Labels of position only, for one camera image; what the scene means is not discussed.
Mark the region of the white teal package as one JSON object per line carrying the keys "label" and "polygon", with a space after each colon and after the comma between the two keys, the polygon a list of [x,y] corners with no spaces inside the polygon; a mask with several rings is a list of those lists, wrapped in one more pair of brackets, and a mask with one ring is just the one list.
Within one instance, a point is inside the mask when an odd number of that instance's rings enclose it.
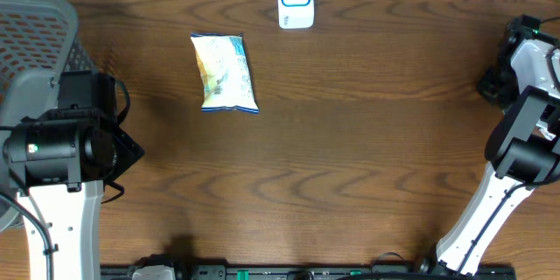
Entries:
{"label": "white teal package", "polygon": [[191,41],[203,84],[201,110],[258,114],[243,35],[192,33]]}

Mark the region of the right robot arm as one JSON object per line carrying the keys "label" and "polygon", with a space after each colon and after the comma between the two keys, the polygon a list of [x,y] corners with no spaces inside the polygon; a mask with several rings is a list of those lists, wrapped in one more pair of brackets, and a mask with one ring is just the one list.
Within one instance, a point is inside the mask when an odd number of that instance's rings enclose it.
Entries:
{"label": "right robot arm", "polygon": [[486,142],[486,167],[460,218],[424,258],[421,275],[475,278],[482,256],[508,217],[533,191],[559,180],[559,40],[543,20],[507,23],[497,63],[476,89],[503,117]]}

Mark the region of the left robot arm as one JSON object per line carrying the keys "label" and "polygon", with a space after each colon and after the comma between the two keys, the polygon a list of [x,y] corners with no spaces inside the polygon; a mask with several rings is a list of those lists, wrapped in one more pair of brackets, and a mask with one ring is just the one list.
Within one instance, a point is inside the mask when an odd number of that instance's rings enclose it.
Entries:
{"label": "left robot arm", "polygon": [[93,71],[62,74],[58,105],[25,117],[3,144],[24,221],[33,279],[98,279],[99,219],[106,187],[144,155],[121,124],[116,90],[125,84]]}

